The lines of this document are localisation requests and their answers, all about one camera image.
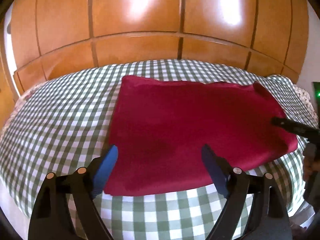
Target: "green and white gingham fabric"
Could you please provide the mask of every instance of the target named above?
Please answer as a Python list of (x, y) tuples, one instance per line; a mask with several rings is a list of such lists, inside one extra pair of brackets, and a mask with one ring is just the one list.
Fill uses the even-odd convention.
[[(291, 81), (279, 75), (263, 78), (230, 66), (190, 60), (108, 65), (69, 74), (40, 87), (12, 120), (0, 143), (1, 180), (28, 217), (48, 172), (70, 174), (100, 155), (124, 75), (241, 85), (258, 81), (276, 98), (288, 118), (316, 127)], [(259, 176), (273, 174), (288, 211), (302, 198), (305, 144), (304, 138), (298, 138), (296, 151), (249, 171)], [(208, 185), (141, 197), (102, 194), (94, 203), (114, 239), (205, 239), (225, 199), (214, 185)], [(243, 232), (251, 203), (252, 196), (248, 195), (234, 237)], [(69, 207), (77, 232), (83, 235), (72, 197)]]

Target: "checkered bedsheet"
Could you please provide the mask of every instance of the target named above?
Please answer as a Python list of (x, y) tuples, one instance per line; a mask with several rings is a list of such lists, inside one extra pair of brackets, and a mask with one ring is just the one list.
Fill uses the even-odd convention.
[[(31, 215), (48, 172), (69, 174), (100, 155), (124, 75), (242, 85), (258, 81), (290, 119), (316, 127), (291, 81), (279, 75), (263, 78), (225, 65), (190, 60), (108, 65), (69, 74), (40, 87), (12, 120), (0, 142), (0, 178), (27, 216)], [(288, 211), (299, 203), (303, 194), (305, 144), (304, 138), (298, 138), (296, 151), (248, 172), (272, 173)], [(205, 239), (225, 199), (214, 185), (208, 185), (142, 197), (102, 194), (94, 203), (114, 239)], [(248, 195), (234, 237), (244, 230), (251, 203), (252, 196)], [(72, 196), (69, 208), (78, 234), (84, 236)]]

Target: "metal pin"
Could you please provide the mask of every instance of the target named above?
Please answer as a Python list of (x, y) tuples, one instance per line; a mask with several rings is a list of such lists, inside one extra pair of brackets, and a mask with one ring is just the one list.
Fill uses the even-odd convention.
[(87, 169), (85, 167), (81, 167), (78, 169), (79, 174), (84, 174), (86, 171), (87, 171)]
[(233, 172), (236, 174), (241, 174), (242, 170), (240, 168), (233, 168)]
[(266, 176), (267, 179), (272, 179), (273, 178), (272, 174), (270, 174), (270, 173), (266, 173), (265, 176)]
[(47, 179), (52, 179), (54, 177), (54, 173), (50, 172), (47, 174)]

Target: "person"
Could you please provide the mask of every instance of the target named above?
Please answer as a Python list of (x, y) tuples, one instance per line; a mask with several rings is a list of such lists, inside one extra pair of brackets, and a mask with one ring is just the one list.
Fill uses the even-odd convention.
[(320, 161), (314, 161), (313, 157), (305, 156), (303, 159), (303, 180), (307, 182), (314, 171), (320, 171)]

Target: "red cloth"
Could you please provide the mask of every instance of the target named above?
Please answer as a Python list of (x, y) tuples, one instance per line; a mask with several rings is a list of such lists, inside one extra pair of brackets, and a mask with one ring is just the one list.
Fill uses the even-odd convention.
[(212, 183), (201, 160), (207, 143), (247, 171), (297, 148), (297, 137), (272, 126), (286, 117), (259, 83), (162, 82), (125, 76), (109, 143), (119, 150), (105, 185), (111, 195), (139, 196)]

